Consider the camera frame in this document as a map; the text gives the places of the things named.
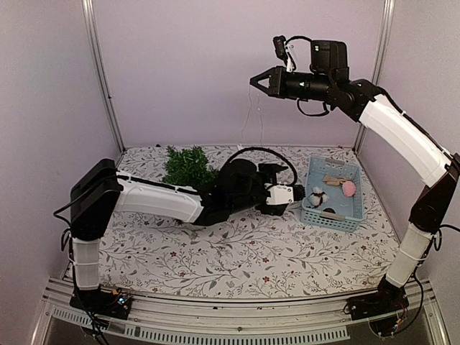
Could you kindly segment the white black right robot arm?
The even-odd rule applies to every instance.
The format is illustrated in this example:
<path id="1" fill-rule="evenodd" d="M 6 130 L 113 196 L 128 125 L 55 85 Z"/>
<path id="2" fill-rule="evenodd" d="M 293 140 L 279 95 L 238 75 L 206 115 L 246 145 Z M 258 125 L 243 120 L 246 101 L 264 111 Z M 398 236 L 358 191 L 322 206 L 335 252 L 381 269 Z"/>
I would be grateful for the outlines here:
<path id="1" fill-rule="evenodd" d="M 295 73 L 277 66 L 252 77 L 250 85 L 270 97 L 321 101 L 374 132 L 396 151 L 423 186 L 410 209 L 408 228 L 399 252 L 372 297 L 377 313 L 398 304 L 402 288 L 423 261 L 434 234 L 449 209 L 459 179 L 459 158 L 437 144 L 396 103 L 388 92 L 365 79 L 336 80 L 335 75 Z"/>

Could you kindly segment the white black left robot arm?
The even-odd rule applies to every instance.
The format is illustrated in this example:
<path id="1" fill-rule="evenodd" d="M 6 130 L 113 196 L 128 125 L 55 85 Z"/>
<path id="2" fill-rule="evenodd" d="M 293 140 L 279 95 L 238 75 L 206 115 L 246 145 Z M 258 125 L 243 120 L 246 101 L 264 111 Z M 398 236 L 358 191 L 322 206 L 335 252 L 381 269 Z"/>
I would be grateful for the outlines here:
<path id="1" fill-rule="evenodd" d="M 251 208 L 280 216 L 289 204 L 305 198 L 305 188 L 296 182 L 278 183 L 277 174 L 285 169 L 235 159 L 224 164 L 214 181 L 195 189 L 136 178 L 118 171 L 113 160 L 102 159 L 70 192 L 71 252 L 80 302 L 92 312 L 107 304 L 99 290 L 98 249 L 114 212 L 148 213 L 198 226 L 222 223 Z"/>

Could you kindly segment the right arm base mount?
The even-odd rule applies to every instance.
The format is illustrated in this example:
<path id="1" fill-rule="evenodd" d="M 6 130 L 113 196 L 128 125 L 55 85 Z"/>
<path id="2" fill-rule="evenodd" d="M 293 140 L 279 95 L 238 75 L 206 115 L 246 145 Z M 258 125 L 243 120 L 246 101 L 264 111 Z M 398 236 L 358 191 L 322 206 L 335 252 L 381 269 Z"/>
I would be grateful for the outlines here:
<path id="1" fill-rule="evenodd" d="M 353 321 L 402 311 L 409 306 L 405 289 L 383 290 L 348 298 L 343 308 Z"/>

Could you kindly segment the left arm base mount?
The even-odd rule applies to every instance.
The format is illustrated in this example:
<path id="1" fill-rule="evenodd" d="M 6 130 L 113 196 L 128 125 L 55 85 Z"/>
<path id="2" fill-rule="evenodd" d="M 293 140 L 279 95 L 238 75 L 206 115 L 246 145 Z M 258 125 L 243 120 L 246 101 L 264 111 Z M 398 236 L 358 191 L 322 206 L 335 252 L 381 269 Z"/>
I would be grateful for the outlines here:
<path id="1" fill-rule="evenodd" d="M 70 306 L 100 316 L 127 320 L 132 308 L 132 294 L 120 288 L 111 292 L 74 288 Z"/>

